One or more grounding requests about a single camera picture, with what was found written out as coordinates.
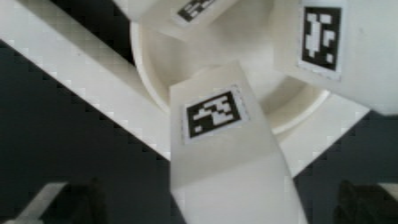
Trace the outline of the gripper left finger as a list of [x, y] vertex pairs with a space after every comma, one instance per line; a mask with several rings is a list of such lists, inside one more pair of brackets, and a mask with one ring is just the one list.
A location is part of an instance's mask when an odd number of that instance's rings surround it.
[[0, 224], [109, 224], [102, 182], [50, 182], [15, 218]]

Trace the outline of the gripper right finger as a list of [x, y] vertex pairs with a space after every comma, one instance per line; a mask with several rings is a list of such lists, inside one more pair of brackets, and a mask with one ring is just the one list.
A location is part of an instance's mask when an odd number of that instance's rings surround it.
[[335, 224], [398, 224], [398, 183], [340, 183]]

